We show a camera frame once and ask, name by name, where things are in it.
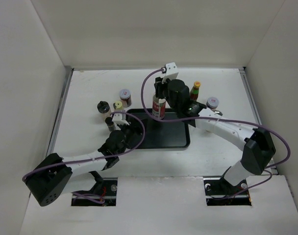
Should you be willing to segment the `tall black-cap sauce bottle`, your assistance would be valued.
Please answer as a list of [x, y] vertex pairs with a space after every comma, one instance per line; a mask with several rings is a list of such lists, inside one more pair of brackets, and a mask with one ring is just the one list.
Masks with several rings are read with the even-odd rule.
[[152, 115], [155, 118], [163, 119], [165, 117], [166, 100], [160, 99], [153, 94], [152, 98]]

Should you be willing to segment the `yellow-cap red sauce bottle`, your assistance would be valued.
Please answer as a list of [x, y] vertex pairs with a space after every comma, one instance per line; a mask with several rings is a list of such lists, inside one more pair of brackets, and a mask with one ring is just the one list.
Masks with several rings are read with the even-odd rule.
[[199, 81], [195, 81], [193, 87], [190, 90], [190, 99], [197, 101], [199, 97], [199, 89], [201, 87], [201, 83]]

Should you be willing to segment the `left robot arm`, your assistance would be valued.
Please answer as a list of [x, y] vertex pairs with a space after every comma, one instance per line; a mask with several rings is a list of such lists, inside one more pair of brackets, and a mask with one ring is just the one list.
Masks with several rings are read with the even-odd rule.
[[[119, 157], [136, 149], [144, 140], [146, 128], [139, 119], [133, 119], [118, 130], [110, 133], [105, 143], [91, 153], [76, 157], [61, 157], [49, 154], [32, 172], [23, 177], [31, 194], [41, 207], [53, 203], [61, 194], [71, 192], [77, 197], [103, 204], [105, 200], [98, 194], [104, 188], [104, 179], [99, 172], [112, 168]], [[76, 176], [87, 175], [85, 186], [67, 188]]]

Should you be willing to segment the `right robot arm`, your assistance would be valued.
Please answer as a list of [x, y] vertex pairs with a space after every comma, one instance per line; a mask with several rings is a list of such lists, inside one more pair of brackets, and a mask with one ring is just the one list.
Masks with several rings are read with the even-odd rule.
[[242, 158], [221, 177], [222, 192], [232, 193], [237, 185], [250, 175], [260, 175], [276, 153], [269, 131], [261, 127], [244, 126], [223, 121], [222, 117], [206, 105], [190, 99], [189, 88], [182, 80], [155, 79], [155, 91], [164, 98], [183, 122], [201, 130], [209, 131], [242, 151]]

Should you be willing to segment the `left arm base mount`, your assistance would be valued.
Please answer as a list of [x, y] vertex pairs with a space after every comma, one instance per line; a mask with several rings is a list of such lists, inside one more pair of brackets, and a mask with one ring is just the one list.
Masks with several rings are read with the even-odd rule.
[[96, 171], [88, 174], [88, 179], [93, 180], [87, 190], [78, 190], [72, 194], [71, 206], [73, 207], [114, 207], [117, 201], [118, 178], [102, 178]]

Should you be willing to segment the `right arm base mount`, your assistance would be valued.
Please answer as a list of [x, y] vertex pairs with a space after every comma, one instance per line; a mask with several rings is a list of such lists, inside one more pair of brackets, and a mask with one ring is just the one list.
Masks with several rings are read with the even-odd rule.
[[203, 183], [208, 206], [251, 206], [249, 192], [241, 192], [248, 187], [246, 180], [237, 186], [223, 183], [219, 178], [205, 178]]

